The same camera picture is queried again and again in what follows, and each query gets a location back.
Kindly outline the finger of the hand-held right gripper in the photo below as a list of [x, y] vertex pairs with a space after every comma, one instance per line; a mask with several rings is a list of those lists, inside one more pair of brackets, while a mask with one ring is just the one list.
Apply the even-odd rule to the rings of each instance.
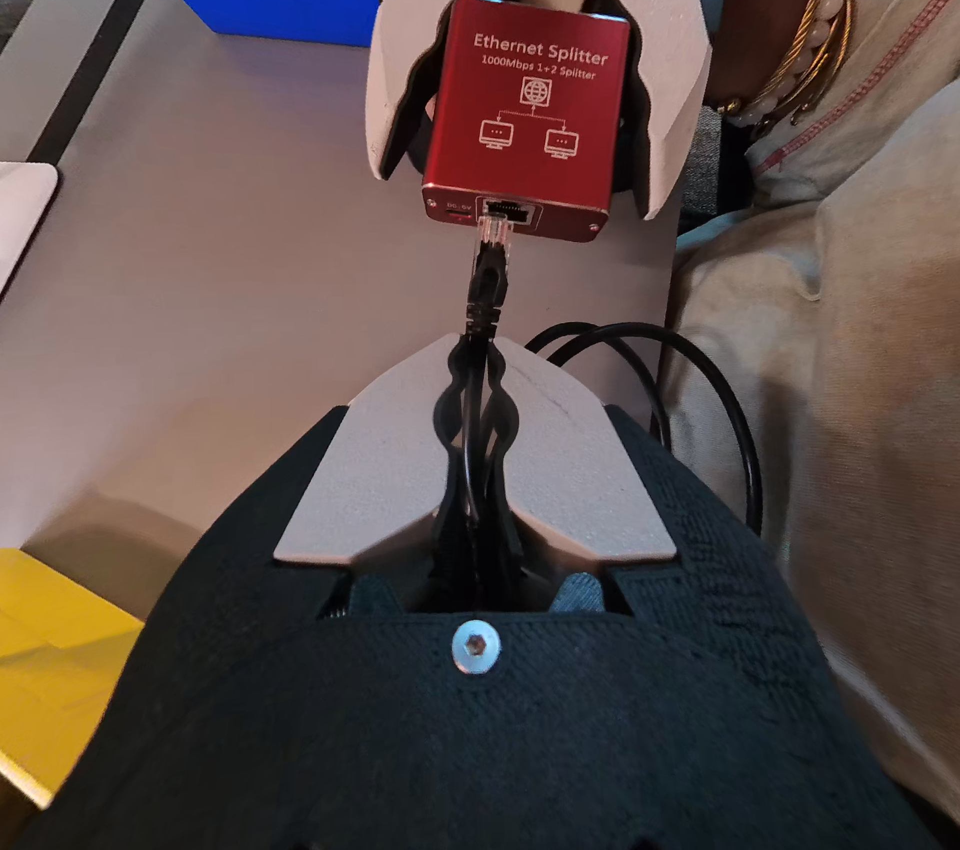
[[633, 193], [645, 220], [668, 202], [685, 168], [702, 108], [712, 45], [701, 0], [618, 0], [638, 31], [631, 74], [648, 101], [637, 133]]
[[381, 181], [396, 170], [437, 92], [455, 0], [379, 0], [366, 78], [366, 151]]

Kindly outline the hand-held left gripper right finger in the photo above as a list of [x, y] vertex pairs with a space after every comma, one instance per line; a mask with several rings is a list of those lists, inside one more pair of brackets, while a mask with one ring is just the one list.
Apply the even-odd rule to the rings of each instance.
[[574, 376], [521, 345], [496, 346], [518, 414], [503, 477], [522, 539], [546, 566], [672, 561], [677, 547], [604, 405]]

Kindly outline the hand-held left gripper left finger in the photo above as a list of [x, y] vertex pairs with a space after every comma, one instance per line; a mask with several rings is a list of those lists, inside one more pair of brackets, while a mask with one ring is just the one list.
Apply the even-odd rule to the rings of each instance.
[[434, 409], [458, 341], [442, 336], [349, 403], [274, 548], [277, 562], [378, 574], [397, 595], [427, 594], [449, 476]]

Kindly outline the red ethernet splitter box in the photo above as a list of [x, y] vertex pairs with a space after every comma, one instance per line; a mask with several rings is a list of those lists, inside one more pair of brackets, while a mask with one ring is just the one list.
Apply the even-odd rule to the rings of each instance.
[[504, 217], [590, 243], [606, 226], [631, 27], [502, 0], [455, 0], [422, 178], [429, 218]]

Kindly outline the yellow plastic storage bin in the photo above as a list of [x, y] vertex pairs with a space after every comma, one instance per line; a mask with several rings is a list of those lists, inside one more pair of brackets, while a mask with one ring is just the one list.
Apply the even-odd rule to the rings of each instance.
[[1, 772], [47, 808], [89, 745], [143, 623], [1, 550]]

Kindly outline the person's right forearm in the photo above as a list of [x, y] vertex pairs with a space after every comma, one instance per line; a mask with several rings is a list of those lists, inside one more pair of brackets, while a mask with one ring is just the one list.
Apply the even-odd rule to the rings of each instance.
[[747, 150], [752, 206], [819, 202], [958, 77], [959, 0], [856, 0], [845, 64], [821, 103]]

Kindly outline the person's right hand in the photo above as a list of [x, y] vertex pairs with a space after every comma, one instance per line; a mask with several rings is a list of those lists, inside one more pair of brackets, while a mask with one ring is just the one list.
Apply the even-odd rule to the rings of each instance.
[[724, 0], [705, 105], [757, 98], [793, 45], [808, 0]]

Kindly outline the person's beige clothing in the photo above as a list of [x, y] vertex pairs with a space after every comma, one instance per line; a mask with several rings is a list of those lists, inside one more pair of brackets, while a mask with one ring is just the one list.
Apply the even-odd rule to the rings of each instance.
[[958, 821], [958, 83], [822, 199], [678, 240], [669, 304], [760, 458], [763, 540], [888, 775]]

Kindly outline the white flat board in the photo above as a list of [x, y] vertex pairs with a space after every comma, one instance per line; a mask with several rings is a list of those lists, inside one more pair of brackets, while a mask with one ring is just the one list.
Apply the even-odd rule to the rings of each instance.
[[53, 201], [59, 171], [49, 163], [1, 162], [1, 294], [5, 294]]

